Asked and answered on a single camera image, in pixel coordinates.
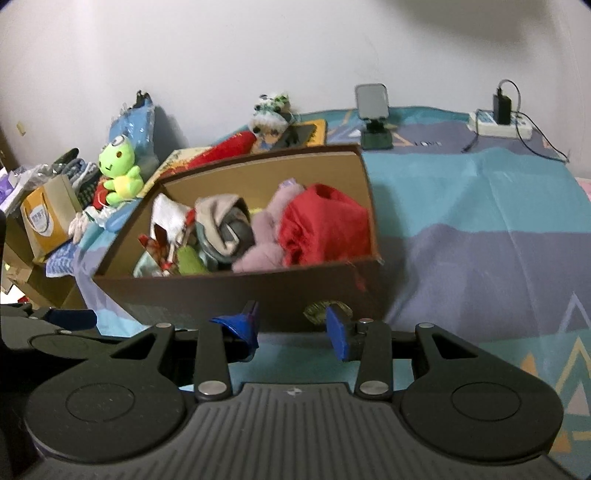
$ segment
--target white knitted plush toy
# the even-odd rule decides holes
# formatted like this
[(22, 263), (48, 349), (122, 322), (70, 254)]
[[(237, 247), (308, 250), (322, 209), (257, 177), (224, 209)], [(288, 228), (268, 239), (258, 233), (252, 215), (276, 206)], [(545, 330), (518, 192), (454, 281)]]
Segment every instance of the white knitted plush toy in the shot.
[(293, 115), (286, 94), (261, 95), (248, 126), (257, 137), (280, 136), (289, 126)]

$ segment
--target red cloth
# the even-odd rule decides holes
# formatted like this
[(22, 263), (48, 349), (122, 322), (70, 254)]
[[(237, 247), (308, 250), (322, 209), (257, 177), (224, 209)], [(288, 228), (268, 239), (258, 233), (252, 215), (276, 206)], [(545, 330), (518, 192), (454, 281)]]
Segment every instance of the red cloth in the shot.
[(109, 180), (107, 177), (103, 176), (99, 180), (99, 184), (96, 186), (95, 196), (92, 200), (92, 206), (97, 210), (101, 210), (105, 205), (107, 205), (107, 195), (109, 191), (103, 185), (105, 180)]
[(250, 152), (255, 141), (256, 136), (250, 130), (238, 132), (215, 147), (197, 155), (197, 157), (187, 164), (187, 170), (200, 167), (212, 161), (246, 155)]
[(370, 255), (368, 211), (333, 187), (311, 185), (285, 209), (278, 242), (286, 267)]

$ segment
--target black cable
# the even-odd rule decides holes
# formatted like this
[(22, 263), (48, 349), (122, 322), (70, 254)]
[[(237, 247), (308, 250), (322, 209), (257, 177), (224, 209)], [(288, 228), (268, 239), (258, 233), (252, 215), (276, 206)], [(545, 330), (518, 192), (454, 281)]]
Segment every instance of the black cable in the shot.
[(476, 119), (474, 121), (475, 125), (476, 125), (476, 135), (474, 136), (474, 138), (472, 139), (472, 141), (470, 143), (468, 143), (468, 145), (466, 145), (464, 148), (462, 148), (462, 153), (466, 153), (468, 151), (470, 151), (470, 149), (476, 145), (476, 142), (478, 141), (478, 135), (480, 135), (480, 133), (478, 133), (478, 114), (481, 112), (481, 109), (477, 109), (476, 110)]
[[(519, 87), (517, 86), (517, 84), (513, 80), (511, 80), (511, 79), (502, 79), (499, 82), (499, 85), (497, 86), (497, 89), (500, 89), (506, 83), (510, 83), (511, 85), (513, 85), (515, 87), (515, 90), (517, 91), (517, 109), (516, 110), (513, 110), (512, 113), (515, 114), (515, 131), (517, 132), (517, 136), (519, 137), (519, 140), (521, 140), (521, 143), (523, 144), (523, 146), (525, 148), (527, 148), (527, 150), (529, 150), (530, 152), (532, 152), (534, 155), (536, 155), (537, 157), (546, 158), (547, 160), (559, 161), (561, 163), (569, 163), (570, 160), (569, 160), (568, 156), (564, 152), (562, 152), (558, 148), (556, 148), (552, 144), (552, 142), (550, 142), (550, 140), (548, 140), (548, 137), (546, 137), (546, 135), (544, 135), (544, 132), (542, 132), (542, 130), (540, 129), (540, 127), (538, 127), (535, 124), (535, 122), (530, 118), (529, 115), (527, 115), (527, 114), (525, 114), (525, 113), (523, 113), (521, 111), (521, 92), (519, 91)], [(462, 153), (468, 152), (476, 144), (476, 142), (478, 141), (478, 136), (479, 136), (479, 133), (478, 133), (478, 113), (480, 111), (481, 111), (480, 109), (476, 110), (476, 136), (474, 137), (474, 139), (467, 146), (465, 146), (464, 148), (462, 148)], [(544, 140), (546, 140), (548, 142), (548, 145), (550, 145), (557, 154), (562, 155), (564, 157), (564, 159), (562, 159), (562, 158), (556, 158), (556, 157), (549, 157), (547, 155), (543, 155), (543, 154), (541, 154), (539, 152), (536, 152), (536, 151), (532, 150), (531, 147), (527, 143), (525, 143), (525, 140), (523, 139), (523, 137), (521, 136), (521, 132), (519, 131), (519, 118), (521, 117), (521, 115), (524, 116), (524, 117), (526, 117), (531, 122), (531, 124), (535, 127), (535, 129), (538, 132), (540, 132), (540, 134), (542, 135), (542, 137), (544, 137)]]
[(519, 112), (519, 111), (517, 111), (517, 112), (515, 112), (515, 113), (516, 113), (516, 115), (523, 115), (524, 117), (526, 117), (526, 118), (527, 118), (527, 119), (528, 119), (528, 120), (531, 122), (531, 124), (532, 124), (532, 125), (535, 127), (535, 129), (536, 129), (538, 132), (540, 132), (540, 134), (542, 135), (542, 137), (544, 137), (544, 139), (545, 139), (545, 140), (548, 142), (548, 145), (549, 145), (549, 146), (551, 146), (551, 147), (554, 149), (554, 151), (555, 151), (557, 154), (559, 154), (559, 155), (562, 155), (562, 156), (564, 157), (564, 159), (562, 159), (562, 158), (556, 158), (556, 157), (548, 157), (548, 156), (546, 156), (546, 155), (542, 155), (541, 153), (538, 153), (538, 152), (536, 152), (536, 151), (532, 150), (532, 149), (530, 148), (530, 146), (529, 146), (527, 143), (525, 143), (525, 141), (523, 140), (523, 138), (521, 138), (521, 133), (520, 133), (520, 131), (519, 131), (519, 128), (518, 128), (518, 126), (517, 126), (517, 119), (515, 118), (515, 129), (517, 130), (517, 135), (519, 135), (519, 139), (521, 140), (521, 143), (523, 143), (523, 145), (524, 145), (524, 147), (525, 147), (525, 148), (527, 148), (527, 149), (528, 149), (530, 152), (532, 152), (534, 155), (537, 155), (538, 157), (546, 158), (546, 159), (548, 159), (548, 160), (559, 161), (559, 162), (561, 162), (561, 163), (569, 163), (569, 162), (570, 162), (570, 160), (569, 160), (568, 156), (567, 156), (567, 155), (566, 155), (564, 152), (562, 152), (562, 151), (560, 151), (558, 148), (556, 148), (556, 147), (555, 147), (555, 146), (552, 144), (552, 142), (550, 142), (550, 140), (548, 140), (548, 137), (546, 137), (546, 136), (544, 135), (544, 132), (542, 132), (542, 130), (540, 130), (540, 127), (538, 127), (538, 126), (535, 124), (535, 122), (534, 122), (534, 121), (533, 121), (533, 120), (530, 118), (530, 116), (529, 116), (529, 115), (527, 115), (526, 113), (523, 113), (523, 112)]

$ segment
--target blue bed sheet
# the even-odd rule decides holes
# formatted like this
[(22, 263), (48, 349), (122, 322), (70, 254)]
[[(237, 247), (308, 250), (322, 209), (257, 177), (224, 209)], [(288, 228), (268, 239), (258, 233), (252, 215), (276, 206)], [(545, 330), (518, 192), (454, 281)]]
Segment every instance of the blue bed sheet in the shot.
[[(354, 111), (324, 118), (328, 143), (358, 141)], [(552, 385), (566, 410), (551, 452), (580, 478), (591, 472), (591, 203), (565, 165), (532, 155), (519, 141), (473, 133), (467, 115), (393, 108), (394, 148), (364, 153), (388, 273), (393, 329), (429, 321)], [(552, 155), (535, 134), (530, 146)], [(145, 326), (92, 282), (112, 232), (88, 232), (74, 274), (106, 335)], [(354, 383), (322, 335), (261, 335), (252, 362), (231, 366), (244, 381)], [(412, 381), (395, 361), (396, 388)]]

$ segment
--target pink plush toy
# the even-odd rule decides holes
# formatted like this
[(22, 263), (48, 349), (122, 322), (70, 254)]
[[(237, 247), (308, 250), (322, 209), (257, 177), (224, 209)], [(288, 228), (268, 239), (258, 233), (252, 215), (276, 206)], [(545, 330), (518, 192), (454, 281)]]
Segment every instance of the pink plush toy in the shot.
[(267, 208), (252, 216), (251, 227), (255, 234), (255, 246), (250, 247), (232, 264), (234, 273), (275, 270), (282, 267), (285, 252), (277, 243), (277, 231), (285, 208), (303, 192), (304, 187), (298, 183), (281, 186)]

